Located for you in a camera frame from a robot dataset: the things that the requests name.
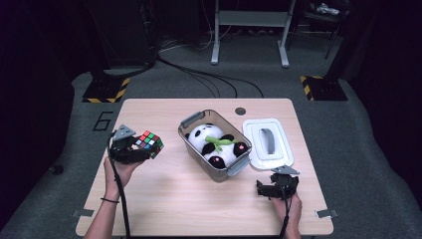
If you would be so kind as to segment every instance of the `panda plush toy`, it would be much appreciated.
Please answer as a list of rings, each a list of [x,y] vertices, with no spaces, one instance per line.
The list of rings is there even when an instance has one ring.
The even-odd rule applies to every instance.
[[[216,168],[230,165],[249,147],[245,142],[238,142],[232,134],[224,132],[212,123],[197,126],[186,138]]]

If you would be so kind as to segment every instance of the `wooden table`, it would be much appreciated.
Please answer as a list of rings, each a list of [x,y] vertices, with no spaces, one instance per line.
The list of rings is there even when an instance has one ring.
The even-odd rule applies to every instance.
[[[246,113],[238,116],[236,108]],[[196,112],[214,110],[239,131],[249,119],[278,119],[290,143],[299,171],[298,194],[303,201],[300,231],[303,235],[328,235],[330,218],[317,218],[316,210],[326,209],[317,175],[295,109],[286,99],[132,99],[126,100],[114,129],[125,124],[136,135],[149,130],[162,138],[163,151],[138,168],[125,188],[130,231],[133,236],[240,236],[279,235],[282,223],[273,204],[259,196],[256,180],[271,184],[273,172],[251,165],[239,174],[217,183],[191,158],[177,129]],[[100,208],[105,191],[103,164],[99,166],[77,234],[85,235]],[[123,236],[121,206],[117,208],[113,235]]]

